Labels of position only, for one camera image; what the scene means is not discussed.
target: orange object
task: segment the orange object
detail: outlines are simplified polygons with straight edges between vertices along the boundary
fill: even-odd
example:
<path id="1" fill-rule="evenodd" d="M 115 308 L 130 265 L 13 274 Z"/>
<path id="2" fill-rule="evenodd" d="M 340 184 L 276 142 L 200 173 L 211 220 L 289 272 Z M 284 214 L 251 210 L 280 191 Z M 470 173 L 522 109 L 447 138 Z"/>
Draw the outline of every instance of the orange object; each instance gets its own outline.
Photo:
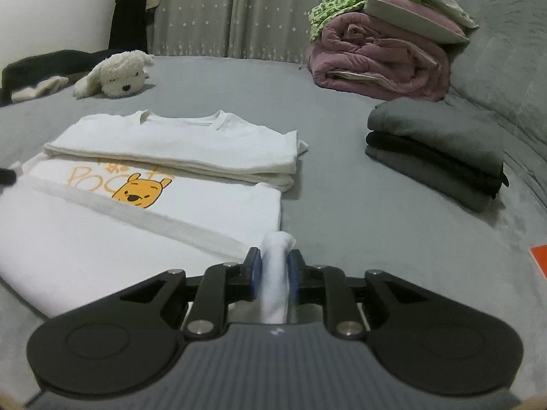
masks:
<path id="1" fill-rule="evenodd" d="M 535 246 L 530 250 L 530 254 L 547 278 L 547 245 Z"/>

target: white wall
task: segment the white wall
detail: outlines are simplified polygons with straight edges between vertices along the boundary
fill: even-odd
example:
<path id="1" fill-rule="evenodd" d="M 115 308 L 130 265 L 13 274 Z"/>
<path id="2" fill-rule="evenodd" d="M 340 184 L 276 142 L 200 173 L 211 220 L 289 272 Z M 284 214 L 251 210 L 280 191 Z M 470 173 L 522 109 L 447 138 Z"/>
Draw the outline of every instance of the white wall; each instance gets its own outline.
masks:
<path id="1" fill-rule="evenodd" d="M 0 0 L 0 70 L 24 57 L 108 47 L 116 0 Z"/>

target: pink blanket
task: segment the pink blanket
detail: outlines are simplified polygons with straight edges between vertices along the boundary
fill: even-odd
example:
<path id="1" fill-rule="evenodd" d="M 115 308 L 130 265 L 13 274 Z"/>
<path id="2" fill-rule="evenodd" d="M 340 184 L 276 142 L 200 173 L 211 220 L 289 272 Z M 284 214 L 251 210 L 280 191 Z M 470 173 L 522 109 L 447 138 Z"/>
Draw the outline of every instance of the pink blanket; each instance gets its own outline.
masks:
<path id="1" fill-rule="evenodd" d="M 449 86 L 448 58 L 439 46 L 360 12 L 331 20 L 306 55 L 315 84 L 332 90 L 439 100 Z"/>

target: pooh bear face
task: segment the pooh bear face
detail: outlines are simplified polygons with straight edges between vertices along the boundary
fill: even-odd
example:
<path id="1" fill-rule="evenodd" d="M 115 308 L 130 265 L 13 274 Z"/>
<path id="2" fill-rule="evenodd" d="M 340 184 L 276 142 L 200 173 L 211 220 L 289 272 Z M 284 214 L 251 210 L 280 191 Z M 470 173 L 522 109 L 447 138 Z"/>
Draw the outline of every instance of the pooh bear face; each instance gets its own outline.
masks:
<path id="1" fill-rule="evenodd" d="M 112 194 L 112 198 L 130 205 L 148 208 L 160 197 L 163 189 L 172 182 L 171 179 L 163 179 L 161 182 L 143 180 L 139 179 L 140 176 L 140 173 L 131 174 L 127 183 Z"/>

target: black folded shirt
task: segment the black folded shirt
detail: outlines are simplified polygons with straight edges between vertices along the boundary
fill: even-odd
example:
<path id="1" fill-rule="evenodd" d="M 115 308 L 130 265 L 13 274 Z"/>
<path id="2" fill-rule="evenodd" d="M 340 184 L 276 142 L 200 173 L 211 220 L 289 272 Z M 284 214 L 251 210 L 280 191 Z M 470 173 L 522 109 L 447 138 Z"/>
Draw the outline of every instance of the black folded shirt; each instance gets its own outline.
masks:
<path id="1" fill-rule="evenodd" d="M 496 198 L 502 184 L 509 186 L 503 167 L 500 170 L 499 177 L 493 177 L 408 137 L 373 131 L 366 136 L 366 143 L 379 150 L 409 154 L 435 164 L 465 181 L 474 189 L 491 195 L 493 199 Z"/>

